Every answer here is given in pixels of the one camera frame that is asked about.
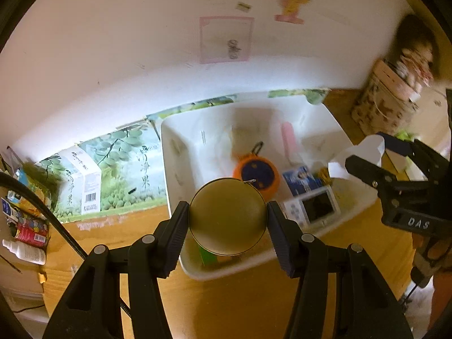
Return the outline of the person right hand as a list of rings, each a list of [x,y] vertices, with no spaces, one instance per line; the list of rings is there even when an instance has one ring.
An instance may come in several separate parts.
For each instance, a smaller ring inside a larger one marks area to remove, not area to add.
[[[415,249],[411,280],[425,288],[437,272],[451,272],[451,237],[439,238],[412,233]]]

